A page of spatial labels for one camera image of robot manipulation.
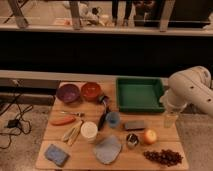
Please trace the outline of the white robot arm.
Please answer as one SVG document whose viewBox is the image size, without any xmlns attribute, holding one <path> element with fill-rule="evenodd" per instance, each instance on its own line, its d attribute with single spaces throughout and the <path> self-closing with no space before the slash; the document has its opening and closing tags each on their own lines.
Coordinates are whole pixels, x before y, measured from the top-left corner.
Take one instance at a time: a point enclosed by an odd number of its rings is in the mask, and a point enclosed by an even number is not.
<svg viewBox="0 0 213 171">
<path fill-rule="evenodd" d="M 168 79 L 168 89 L 159 100 L 165 108 L 164 127 L 172 127 L 188 104 L 213 117 L 211 83 L 211 73 L 203 66 L 173 73 Z"/>
</svg>

